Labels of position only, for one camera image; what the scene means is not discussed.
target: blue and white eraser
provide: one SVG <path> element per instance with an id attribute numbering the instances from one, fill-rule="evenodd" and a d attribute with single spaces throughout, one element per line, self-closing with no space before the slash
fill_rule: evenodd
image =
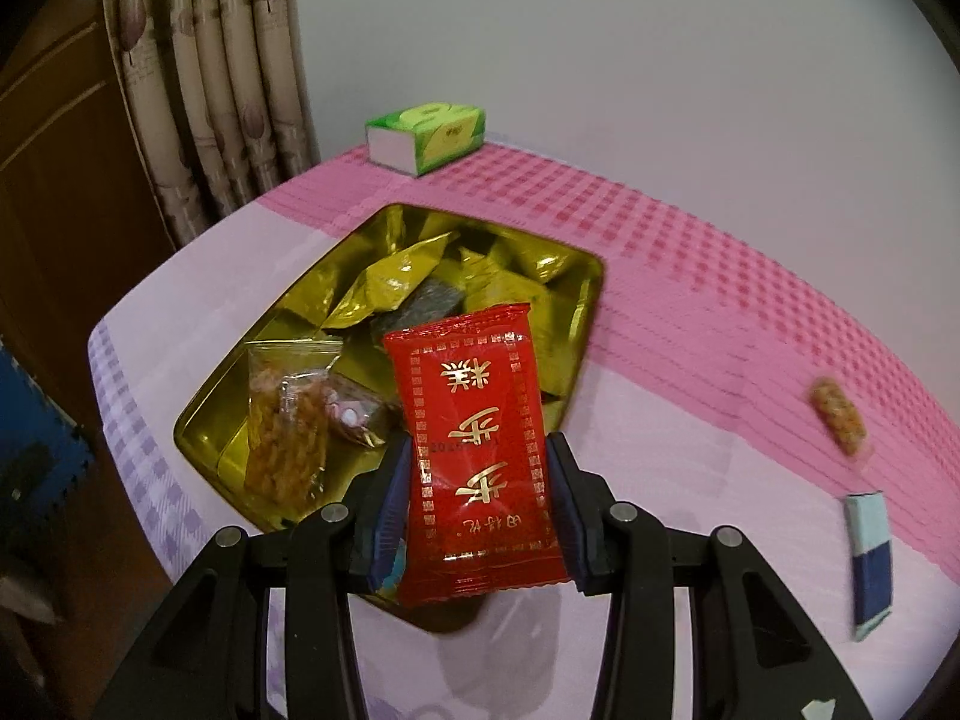
<path id="1" fill-rule="evenodd" d="M 883 493 L 844 500 L 853 551 L 853 639 L 863 641 L 893 610 L 890 523 Z"/>

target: red snack packet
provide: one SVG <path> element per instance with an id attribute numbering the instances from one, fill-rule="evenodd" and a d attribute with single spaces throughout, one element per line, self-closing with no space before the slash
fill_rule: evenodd
<path id="1" fill-rule="evenodd" d="M 494 306 L 383 338 L 414 437 L 402 604 L 568 579 L 529 310 Z"/>

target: tissue box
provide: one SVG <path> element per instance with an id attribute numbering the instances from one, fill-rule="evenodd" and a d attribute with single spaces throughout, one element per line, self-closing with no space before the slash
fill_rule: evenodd
<path id="1" fill-rule="evenodd" d="M 367 122 L 370 160 L 423 175 L 483 146 L 487 115 L 474 105 L 427 103 Z"/>

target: snack packet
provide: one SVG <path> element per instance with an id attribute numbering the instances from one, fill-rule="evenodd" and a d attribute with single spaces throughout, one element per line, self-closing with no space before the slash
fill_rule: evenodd
<path id="1" fill-rule="evenodd" d="M 330 427 L 350 442 L 383 446 L 394 424 L 394 411 L 382 397 L 339 373 L 330 373 L 320 386 Z"/>
<path id="2" fill-rule="evenodd" d="M 503 230 L 491 256 L 514 264 L 523 275 L 539 284 L 564 274 L 576 256 L 569 247 L 515 230 Z"/>
<path id="3" fill-rule="evenodd" d="M 529 310 L 494 306 L 384 337 L 414 437 L 402 604 L 568 579 Z"/>
<path id="4" fill-rule="evenodd" d="M 301 517 L 323 491 L 329 418 L 325 382 L 339 338 L 251 341 L 244 487 Z"/>
<path id="5" fill-rule="evenodd" d="M 383 337 L 387 333 L 459 314 L 463 300 L 463 290 L 458 290 L 433 276 L 427 276 L 419 287 L 410 293 L 409 298 L 400 303 L 399 308 L 386 314 L 377 314 L 371 320 L 373 342 L 382 346 Z"/>
<path id="6" fill-rule="evenodd" d="M 529 303 L 531 338 L 536 351 L 539 388 L 551 395 L 564 395 L 568 383 L 563 366 L 557 365 L 553 336 L 553 305 L 549 290 L 526 276 L 504 268 L 493 256 L 460 249 L 464 269 L 464 311 L 470 313 L 501 303 Z"/>
<path id="7" fill-rule="evenodd" d="M 325 329 L 353 327 L 371 314 L 393 311 L 440 263 L 456 233 L 419 241 L 366 267 L 323 323 Z"/>

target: wooden cabinet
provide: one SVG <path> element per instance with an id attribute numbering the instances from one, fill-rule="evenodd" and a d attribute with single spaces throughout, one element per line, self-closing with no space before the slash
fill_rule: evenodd
<path id="1" fill-rule="evenodd" d="M 78 422 L 90 331 L 173 251 L 99 0 L 49 0 L 0 70 L 0 335 Z"/>

